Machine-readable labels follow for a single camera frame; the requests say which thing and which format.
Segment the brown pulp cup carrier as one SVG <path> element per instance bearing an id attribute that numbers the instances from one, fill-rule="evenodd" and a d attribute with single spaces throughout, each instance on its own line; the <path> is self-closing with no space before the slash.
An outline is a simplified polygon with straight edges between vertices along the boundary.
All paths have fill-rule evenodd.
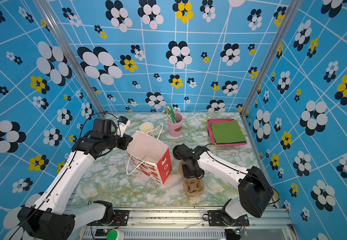
<path id="1" fill-rule="evenodd" d="M 202 179 L 184 178 L 183 189 L 187 197 L 194 198 L 199 197 L 204 193 L 205 186 Z"/>

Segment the red white paper gift bag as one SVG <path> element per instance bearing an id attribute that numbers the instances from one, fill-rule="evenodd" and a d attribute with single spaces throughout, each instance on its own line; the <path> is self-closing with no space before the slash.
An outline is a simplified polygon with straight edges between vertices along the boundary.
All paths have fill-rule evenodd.
<path id="1" fill-rule="evenodd" d="M 131 137 L 133 140 L 126 149 L 126 174 L 129 176 L 139 171 L 158 184 L 165 184 L 172 172 L 169 146 L 159 139 L 160 136 L 155 138 L 141 131 L 136 131 Z"/>

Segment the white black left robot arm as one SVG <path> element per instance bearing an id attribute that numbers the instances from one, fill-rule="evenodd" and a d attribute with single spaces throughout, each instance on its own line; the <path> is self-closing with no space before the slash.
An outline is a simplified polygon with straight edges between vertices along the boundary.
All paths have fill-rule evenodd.
<path id="1" fill-rule="evenodd" d="M 92 129 L 80 137 L 60 173 L 47 190 L 30 207 L 22 207 L 17 214 L 19 229 L 32 238 L 66 240 L 77 229 L 93 223 L 106 225 L 114 220 L 112 203 L 94 201 L 89 206 L 66 213 L 72 192 L 86 170 L 100 157 L 114 148 L 126 150 L 132 137 L 125 133 L 131 121 L 121 116 L 116 121 L 94 120 Z"/>

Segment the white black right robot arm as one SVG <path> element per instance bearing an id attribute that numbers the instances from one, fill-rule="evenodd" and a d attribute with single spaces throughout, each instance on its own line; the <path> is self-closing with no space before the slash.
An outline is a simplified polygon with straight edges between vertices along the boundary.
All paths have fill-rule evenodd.
<path id="1" fill-rule="evenodd" d="M 228 200 L 220 211 L 226 225 L 235 224 L 239 217 L 247 214 L 261 218 L 270 204 L 274 189 L 259 168 L 233 165 L 212 154 L 205 146 L 191 149 L 181 144 L 175 146 L 172 153 L 177 160 L 184 161 L 181 169 L 185 178 L 201 180 L 208 171 L 238 190 L 238 197 Z"/>

